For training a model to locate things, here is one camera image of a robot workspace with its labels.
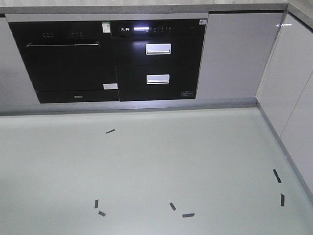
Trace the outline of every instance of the kitchen cabinet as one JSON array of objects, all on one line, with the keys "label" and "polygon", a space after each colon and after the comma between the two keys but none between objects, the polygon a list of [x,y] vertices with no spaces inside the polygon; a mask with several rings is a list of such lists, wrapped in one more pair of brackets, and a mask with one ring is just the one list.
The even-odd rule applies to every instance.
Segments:
[{"label": "kitchen cabinet", "polygon": [[255,97],[282,15],[209,13],[197,99]]},{"label": "kitchen cabinet", "polygon": [[313,33],[291,15],[284,20],[257,99],[278,135],[313,69]]},{"label": "kitchen cabinet", "polygon": [[0,18],[0,105],[39,104],[8,22]]},{"label": "kitchen cabinet", "polygon": [[292,160],[313,192],[313,75],[281,135]]}]

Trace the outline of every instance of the black tape piece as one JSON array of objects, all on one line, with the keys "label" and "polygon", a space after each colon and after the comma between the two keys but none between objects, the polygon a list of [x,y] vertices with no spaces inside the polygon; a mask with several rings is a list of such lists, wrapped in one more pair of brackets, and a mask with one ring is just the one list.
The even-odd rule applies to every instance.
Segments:
[{"label": "black tape piece", "polygon": [[277,171],[276,171],[275,169],[273,169],[273,172],[274,172],[274,174],[275,174],[275,176],[276,176],[277,181],[278,181],[279,183],[281,183],[282,181],[280,180],[280,178],[279,178],[279,176],[278,176],[278,174],[277,174]]},{"label": "black tape piece", "polygon": [[176,207],[174,206],[173,202],[170,203],[171,208],[175,211]]},{"label": "black tape piece", "polygon": [[94,202],[94,207],[95,207],[95,208],[98,208],[98,204],[99,204],[99,200],[96,200],[96,201]]},{"label": "black tape piece", "polygon": [[182,217],[183,217],[183,218],[187,218],[187,217],[193,217],[194,215],[195,215],[194,213],[183,214]]},{"label": "black tape piece", "polygon": [[285,196],[282,193],[280,194],[280,206],[285,206]]},{"label": "black tape piece", "polygon": [[108,134],[108,133],[111,133],[111,132],[113,132],[113,131],[115,131],[115,129],[112,129],[112,130],[110,130],[110,131],[108,131],[108,132],[106,132],[106,133]]},{"label": "black tape piece", "polygon": [[102,215],[103,217],[106,216],[106,214],[105,214],[104,212],[102,212],[102,211],[99,211],[98,214],[99,214],[99,215]]}]

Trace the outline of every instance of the black appliance front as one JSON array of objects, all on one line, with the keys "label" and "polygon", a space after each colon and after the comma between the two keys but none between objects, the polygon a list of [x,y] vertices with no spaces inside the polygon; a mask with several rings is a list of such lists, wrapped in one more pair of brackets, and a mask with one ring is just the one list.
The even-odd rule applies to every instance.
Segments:
[{"label": "black appliance front", "polygon": [[121,101],[194,99],[205,19],[112,21]]},{"label": "black appliance front", "polygon": [[119,100],[107,24],[10,23],[41,103]]}]

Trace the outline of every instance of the silver drawer handle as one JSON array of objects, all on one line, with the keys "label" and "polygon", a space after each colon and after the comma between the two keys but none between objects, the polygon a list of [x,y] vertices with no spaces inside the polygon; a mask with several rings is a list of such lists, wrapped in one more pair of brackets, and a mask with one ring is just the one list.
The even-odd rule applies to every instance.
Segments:
[{"label": "silver drawer handle", "polygon": [[170,55],[170,43],[146,44],[146,55]]},{"label": "silver drawer handle", "polygon": [[147,84],[169,84],[169,83],[170,83],[169,74],[147,75]]},{"label": "silver drawer handle", "polygon": [[68,47],[68,46],[100,46],[99,43],[94,44],[51,44],[51,45],[33,45],[29,43],[26,47]]},{"label": "silver drawer handle", "polygon": [[158,50],[158,51],[147,51],[147,55],[160,55],[160,54],[170,54],[169,50]]}]

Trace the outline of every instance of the control panel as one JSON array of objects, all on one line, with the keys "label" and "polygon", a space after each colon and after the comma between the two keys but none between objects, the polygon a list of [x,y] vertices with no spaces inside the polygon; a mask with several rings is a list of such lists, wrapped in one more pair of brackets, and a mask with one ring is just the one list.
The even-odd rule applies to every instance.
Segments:
[{"label": "control panel", "polygon": [[113,37],[199,36],[205,19],[111,21]]}]

